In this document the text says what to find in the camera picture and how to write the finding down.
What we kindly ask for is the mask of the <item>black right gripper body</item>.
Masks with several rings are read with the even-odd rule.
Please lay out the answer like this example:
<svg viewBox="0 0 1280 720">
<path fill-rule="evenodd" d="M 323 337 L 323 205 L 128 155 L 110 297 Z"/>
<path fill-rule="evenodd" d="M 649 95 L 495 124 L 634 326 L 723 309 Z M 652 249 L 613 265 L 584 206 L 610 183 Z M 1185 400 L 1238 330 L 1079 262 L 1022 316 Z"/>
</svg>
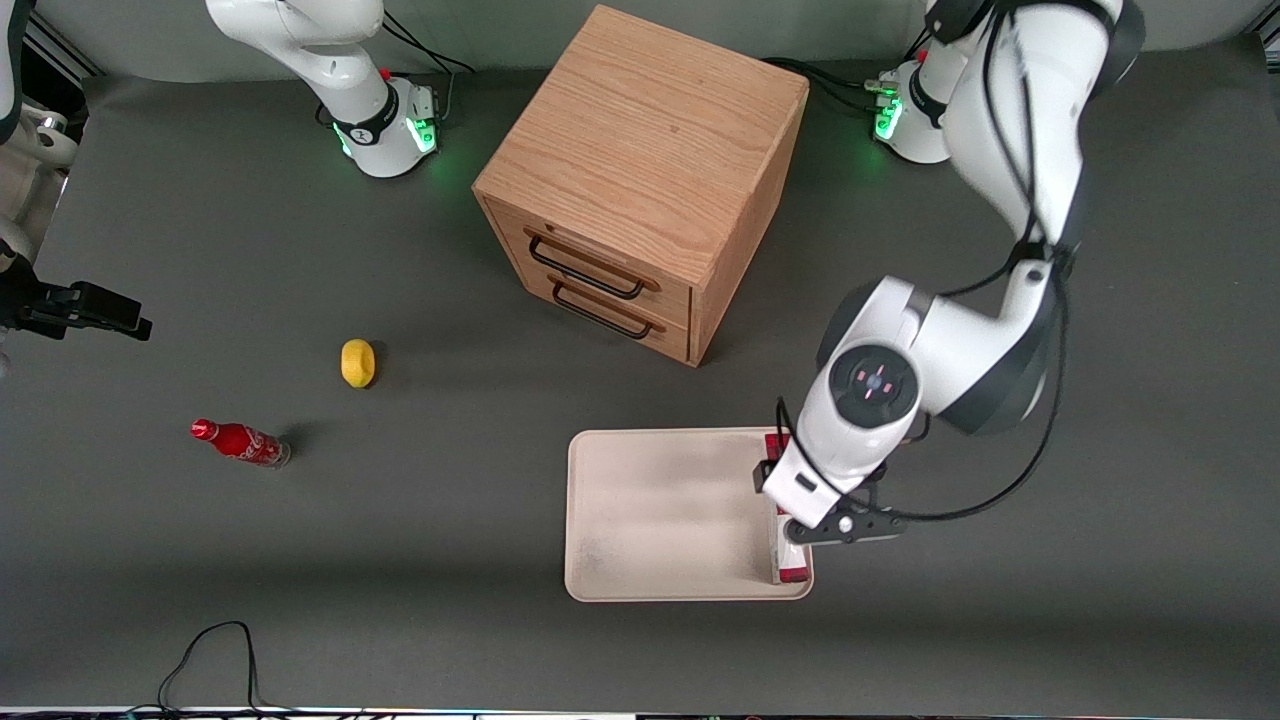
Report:
<svg viewBox="0 0 1280 720">
<path fill-rule="evenodd" d="M 64 340 L 70 328 L 69 290 L 41 282 L 22 255 L 1 258 L 1 324 L 50 340 Z"/>
</svg>

